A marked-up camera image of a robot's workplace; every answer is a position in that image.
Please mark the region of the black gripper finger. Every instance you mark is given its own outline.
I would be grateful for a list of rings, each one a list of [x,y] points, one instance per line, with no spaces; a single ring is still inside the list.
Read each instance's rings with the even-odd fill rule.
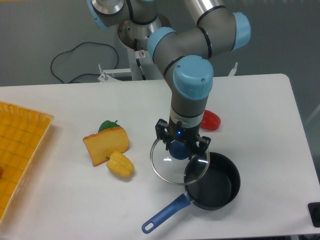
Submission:
[[[165,149],[169,150],[173,141],[173,136],[169,132],[169,124],[159,119],[155,125],[156,138],[165,144]]]
[[[203,155],[211,143],[211,138],[207,136],[196,136],[187,142],[189,149],[188,159],[191,160],[195,156]]]

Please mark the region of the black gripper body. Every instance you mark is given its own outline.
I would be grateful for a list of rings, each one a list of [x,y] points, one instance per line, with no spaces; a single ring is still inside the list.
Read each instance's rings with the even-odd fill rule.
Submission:
[[[178,141],[186,145],[187,148],[193,148],[198,141],[201,121],[196,118],[191,119],[191,123],[173,120],[171,117],[168,122],[169,140],[167,147],[170,148],[173,141]]]

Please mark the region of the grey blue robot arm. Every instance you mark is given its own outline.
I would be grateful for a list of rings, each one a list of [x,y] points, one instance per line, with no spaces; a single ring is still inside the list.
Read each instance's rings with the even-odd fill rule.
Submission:
[[[101,28],[129,22],[147,27],[143,36],[152,62],[171,90],[169,121],[159,120],[156,137],[170,149],[174,141],[185,145],[189,158],[203,155],[210,138],[199,135],[213,87],[210,58],[233,52],[251,38],[251,25],[241,12],[231,13],[221,0],[185,2],[196,26],[177,33],[163,26],[155,0],[89,0],[88,8]]]

